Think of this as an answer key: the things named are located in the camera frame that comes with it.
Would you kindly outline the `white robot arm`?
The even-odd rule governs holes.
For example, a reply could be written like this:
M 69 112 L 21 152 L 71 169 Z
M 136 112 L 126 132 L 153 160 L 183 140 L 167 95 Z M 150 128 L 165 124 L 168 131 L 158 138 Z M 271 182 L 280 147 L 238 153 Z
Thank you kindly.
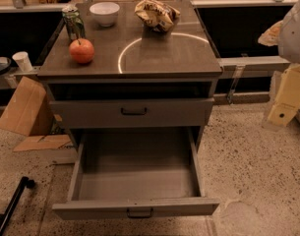
M 278 55 L 291 65 L 280 75 L 280 83 L 272 104 L 265 114 L 263 126 L 278 131 L 300 110 L 300 0 L 282 21 L 267 29 L 258 39 L 265 46 L 277 46 Z

